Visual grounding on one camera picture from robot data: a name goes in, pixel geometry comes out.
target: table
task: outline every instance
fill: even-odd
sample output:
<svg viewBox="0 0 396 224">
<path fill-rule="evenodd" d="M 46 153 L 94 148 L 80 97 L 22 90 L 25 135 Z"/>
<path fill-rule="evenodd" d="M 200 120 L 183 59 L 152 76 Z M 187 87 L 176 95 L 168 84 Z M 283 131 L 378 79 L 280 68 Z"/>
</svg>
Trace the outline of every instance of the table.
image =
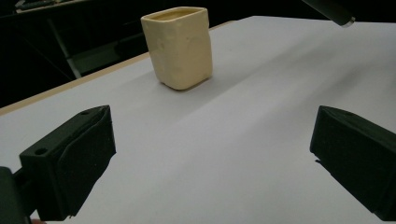
<svg viewBox="0 0 396 224">
<path fill-rule="evenodd" d="M 118 153 L 64 223 L 382 223 L 309 144 L 320 105 L 396 132 L 396 24 L 252 16 L 210 36 L 213 77 L 191 90 L 146 54 L 1 109 L 0 164 L 110 105 Z"/>
</svg>

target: square cup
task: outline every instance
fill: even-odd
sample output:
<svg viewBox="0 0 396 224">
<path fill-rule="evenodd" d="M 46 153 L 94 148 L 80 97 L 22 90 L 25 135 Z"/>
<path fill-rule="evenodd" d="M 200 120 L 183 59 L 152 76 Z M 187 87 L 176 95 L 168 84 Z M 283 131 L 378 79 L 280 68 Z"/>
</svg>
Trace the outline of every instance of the square cup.
<svg viewBox="0 0 396 224">
<path fill-rule="evenodd" d="M 206 8 L 174 7 L 140 20 L 155 75 L 163 84 L 186 90 L 212 76 Z"/>
</svg>

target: black plastic part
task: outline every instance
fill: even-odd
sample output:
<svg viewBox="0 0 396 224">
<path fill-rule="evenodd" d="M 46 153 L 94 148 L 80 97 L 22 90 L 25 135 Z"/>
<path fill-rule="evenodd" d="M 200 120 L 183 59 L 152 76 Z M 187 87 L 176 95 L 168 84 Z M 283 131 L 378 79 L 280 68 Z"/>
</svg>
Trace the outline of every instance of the black plastic part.
<svg viewBox="0 0 396 224">
<path fill-rule="evenodd" d="M 30 223 L 29 215 L 24 212 L 18 187 L 7 167 L 0 167 L 0 200 L 0 224 Z"/>
<path fill-rule="evenodd" d="M 340 26 L 348 24 L 353 18 L 348 10 L 332 0 L 303 0 L 303 2 Z"/>
<path fill-rule="evenodd" d="M 320 106 L 310 151 L 361 204 L 396 221 L 396 134 L 345 110 Z"/>
<path fill-rule="evenodd" d="M 78 113 L 20 155 L 41 220 L 75 216 L 116 153 L 110 107 Z"/>
</svg>

